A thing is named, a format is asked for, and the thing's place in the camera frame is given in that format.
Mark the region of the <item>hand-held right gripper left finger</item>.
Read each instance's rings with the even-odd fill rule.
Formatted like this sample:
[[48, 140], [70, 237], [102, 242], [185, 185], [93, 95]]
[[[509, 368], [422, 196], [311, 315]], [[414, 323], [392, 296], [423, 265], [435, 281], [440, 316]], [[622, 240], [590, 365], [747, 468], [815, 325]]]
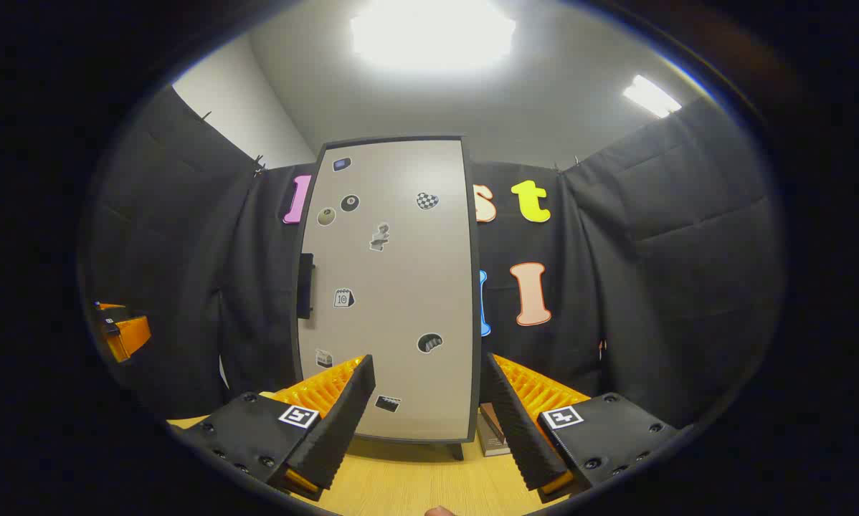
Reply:
[[330, 489], [371, 395], [361, 355], [273, 394], [246, 392], [174, 435], [272, 489], [317, 500]]

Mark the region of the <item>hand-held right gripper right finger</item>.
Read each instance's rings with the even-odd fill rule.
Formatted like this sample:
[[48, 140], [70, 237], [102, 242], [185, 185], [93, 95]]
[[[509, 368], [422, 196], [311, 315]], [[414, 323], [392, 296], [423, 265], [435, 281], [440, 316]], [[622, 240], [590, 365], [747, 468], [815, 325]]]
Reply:
[[680, 434], [625, 396], [588, 396], [494, 353], [484, 381], [519, 474], [543, 500], [626, 476]]

